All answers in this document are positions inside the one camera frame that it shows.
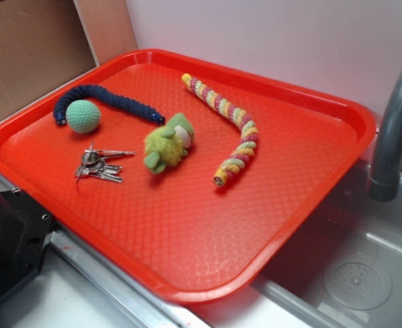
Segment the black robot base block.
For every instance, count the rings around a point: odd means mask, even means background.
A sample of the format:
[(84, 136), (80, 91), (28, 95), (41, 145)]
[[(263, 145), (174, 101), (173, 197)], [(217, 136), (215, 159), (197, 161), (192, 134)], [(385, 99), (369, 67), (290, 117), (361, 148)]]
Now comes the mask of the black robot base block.
[(0, 191), (0, 305), (36, 278), (53, 215), (24, 191)]

